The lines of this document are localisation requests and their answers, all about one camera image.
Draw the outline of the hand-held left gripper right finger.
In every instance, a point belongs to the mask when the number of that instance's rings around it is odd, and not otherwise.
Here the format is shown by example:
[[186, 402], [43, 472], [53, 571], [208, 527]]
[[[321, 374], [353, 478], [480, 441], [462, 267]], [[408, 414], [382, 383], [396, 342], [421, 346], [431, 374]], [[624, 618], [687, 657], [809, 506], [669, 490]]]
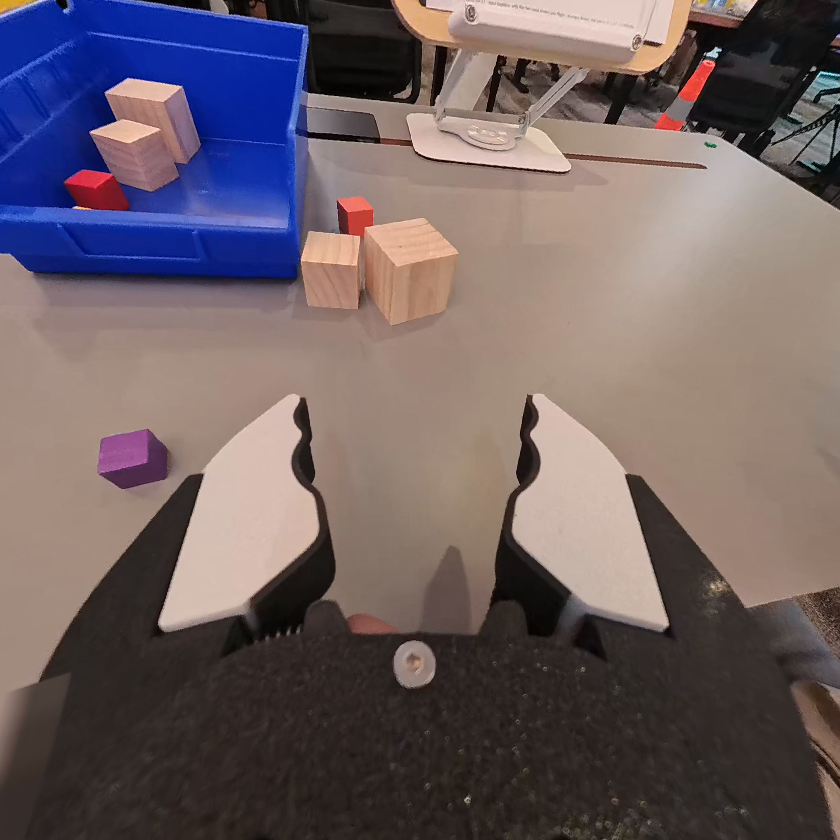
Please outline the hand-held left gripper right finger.
[[620, 461], [544, 394], [526, 397], [519, 442], [496, 602], [520, 607], [531, 637], [575, 638], [596, 621], [666, 637], [669, 615]]

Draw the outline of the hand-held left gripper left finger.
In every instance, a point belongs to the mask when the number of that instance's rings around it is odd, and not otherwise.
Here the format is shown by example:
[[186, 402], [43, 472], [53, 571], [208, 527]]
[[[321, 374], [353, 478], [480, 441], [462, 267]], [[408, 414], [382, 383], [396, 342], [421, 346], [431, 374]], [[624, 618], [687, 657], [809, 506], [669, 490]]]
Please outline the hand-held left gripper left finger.
[[289, 394], [206, 465], [158, 626], [166, 634], [241, 618], [256, 637], [291, 634], [335, 575], [314, 486], [304, 397]]

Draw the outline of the purple wooden cube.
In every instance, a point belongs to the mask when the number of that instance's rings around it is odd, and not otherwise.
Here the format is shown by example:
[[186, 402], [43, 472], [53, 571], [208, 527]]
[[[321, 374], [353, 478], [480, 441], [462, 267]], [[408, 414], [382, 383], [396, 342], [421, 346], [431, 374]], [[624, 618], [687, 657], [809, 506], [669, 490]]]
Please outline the purple wooden cube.
[[164, 480], [169, 451], [150, 429], [103, 437], [98, 451], [98, 474], [120, 489]]

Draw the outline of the medium wooden cube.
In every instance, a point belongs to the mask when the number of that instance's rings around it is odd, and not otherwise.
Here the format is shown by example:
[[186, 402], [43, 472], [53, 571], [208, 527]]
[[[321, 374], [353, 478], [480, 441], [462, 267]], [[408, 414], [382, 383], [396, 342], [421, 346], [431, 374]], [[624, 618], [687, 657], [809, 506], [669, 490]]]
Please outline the medium wooden cube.
[[89, 134], [122, 185], [152, 193], [180, 178], [159, 128], [121, 119]]
[[360, 306], [361, 238], [311, 230], [301, 252], [301, 276], [310, 308]]

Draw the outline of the large wooden cube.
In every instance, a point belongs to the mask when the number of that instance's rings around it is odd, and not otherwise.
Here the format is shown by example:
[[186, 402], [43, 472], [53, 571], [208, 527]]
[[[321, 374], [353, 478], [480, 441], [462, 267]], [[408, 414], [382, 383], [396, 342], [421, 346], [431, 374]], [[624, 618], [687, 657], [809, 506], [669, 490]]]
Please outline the large wooden cube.
[[187, 164], [201, 148], [182, 86], [127, 78], [105, 91], [115, 119], [150, 125], [163, 132], [175, 163]]
[[364, 231], [364, 287], [391, 324], [435, 316], [448, 307], [458, 251], [425, 218]]

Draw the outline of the blue plastic bin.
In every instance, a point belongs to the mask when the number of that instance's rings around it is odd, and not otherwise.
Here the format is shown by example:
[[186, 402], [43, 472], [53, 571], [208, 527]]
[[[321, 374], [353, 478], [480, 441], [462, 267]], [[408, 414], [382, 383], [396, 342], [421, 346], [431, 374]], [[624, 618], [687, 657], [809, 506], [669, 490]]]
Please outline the blue plastic bin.
[[[149, 2], [36, 2], [2, 15], [1, 250], [33, 272], [289, 278], [306, 195], [308, 31]], [[184, 90], [200, 141], [130, 209], [76, 209], [107, 171], [91, 131], [127, 79]]]

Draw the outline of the red wooden cube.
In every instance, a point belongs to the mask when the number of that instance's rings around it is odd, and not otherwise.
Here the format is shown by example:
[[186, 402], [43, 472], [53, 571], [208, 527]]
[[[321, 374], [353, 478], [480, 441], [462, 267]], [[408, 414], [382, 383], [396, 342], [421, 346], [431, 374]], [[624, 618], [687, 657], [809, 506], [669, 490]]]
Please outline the red wooden cube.
[[375, 224], [373, 206], [362, 196], [337, 199], [337, 215], [342, 235], [363, 238], [366, 228]]
[[128, 197], [110, 172], [80, 170], [66, 178], [64, 186], [78, 207], [117, 212], [130, 210]]

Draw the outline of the white folding stand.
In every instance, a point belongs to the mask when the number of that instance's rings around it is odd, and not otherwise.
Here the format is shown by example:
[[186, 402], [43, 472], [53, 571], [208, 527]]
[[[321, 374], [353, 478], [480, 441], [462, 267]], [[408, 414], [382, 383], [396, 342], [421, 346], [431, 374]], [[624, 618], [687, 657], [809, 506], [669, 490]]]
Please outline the white folding stand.
[[[556, 45], [597, 58], [627, 61], [642, 45], [667, 39], [674, 1], [427, 2], [449, 12], [448, 31], [460, 39], [502, 40], [515, 46]], [[432, 161], [563, 174], [571, 163], [535, 123], [583, 81], [588, 69], [566, 66], [561, 78], [516, 122], [493, 122], [474, 111], [497, 58], [458, 49], [434, 112], [406, 118], [414, 151]]]

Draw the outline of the orange striped traffic cone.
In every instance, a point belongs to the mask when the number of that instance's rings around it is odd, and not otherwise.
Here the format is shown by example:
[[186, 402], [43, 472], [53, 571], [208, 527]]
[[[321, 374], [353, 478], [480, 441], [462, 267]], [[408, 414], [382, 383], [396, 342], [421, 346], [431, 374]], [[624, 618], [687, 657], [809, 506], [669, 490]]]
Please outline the orange striped traffic cone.
[[678, 132], [685, 128], [691, 110], [694, 108], [700, 93], [706, 85], [717, 62], [704, 58], [699, 62], [686, 83], [678, 91], [675, 99], [657, 120], [656, 130]]

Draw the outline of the black office chair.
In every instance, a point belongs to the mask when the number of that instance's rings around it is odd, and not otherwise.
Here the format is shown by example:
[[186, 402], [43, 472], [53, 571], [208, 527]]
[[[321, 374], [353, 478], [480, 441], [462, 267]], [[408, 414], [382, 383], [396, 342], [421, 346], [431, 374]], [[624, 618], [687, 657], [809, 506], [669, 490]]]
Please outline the black office chair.
[[415, 103], [422, 42], [390, 1], [302, 1], [308, 26], [308, 90], [323, 95]]
[[717, 60], [723, 137], [742, 135], [738, 147], [759, 158], [838, 29], [838, 1], [757, 2]]

